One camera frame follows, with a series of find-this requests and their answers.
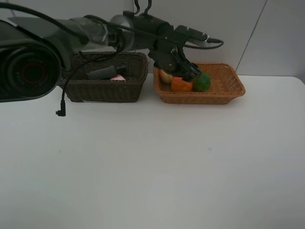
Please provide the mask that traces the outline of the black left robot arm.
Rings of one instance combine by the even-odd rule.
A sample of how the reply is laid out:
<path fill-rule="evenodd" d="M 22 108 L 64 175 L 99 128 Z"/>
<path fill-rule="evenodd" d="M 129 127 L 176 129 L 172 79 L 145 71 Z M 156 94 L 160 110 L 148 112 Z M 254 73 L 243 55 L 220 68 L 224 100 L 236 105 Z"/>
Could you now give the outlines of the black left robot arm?
<path fill-rule="evenodd" d="M 199 70 L 183 46 L 201 48 L 208 35 L 156 17 L 130 12 L 109 22 L 93 15 L 55 20 L 15 17 L 0 23 L 0 100 L 37 99 L 51 92 L 62 70 L 71 68 L 79 51 L 111 46 L 119 51 L 148 49 L 149 56 L 167 73 L 191 80 Z"/>

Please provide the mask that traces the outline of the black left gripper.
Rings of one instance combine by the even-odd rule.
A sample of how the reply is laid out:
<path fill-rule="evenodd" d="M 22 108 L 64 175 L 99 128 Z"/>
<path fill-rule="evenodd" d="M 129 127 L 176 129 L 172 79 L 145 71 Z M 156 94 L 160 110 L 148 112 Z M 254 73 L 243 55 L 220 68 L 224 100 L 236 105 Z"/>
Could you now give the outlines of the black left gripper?
<path fill-rule="evenodd" d="M 183 46 L 179 45 L 177 38 L 177 35 L 148 36 L 149 57 L 166 73 L 191 82 L 194 77 L 201 75 L 201 70 L 197 64 L 186 58 Z"/>

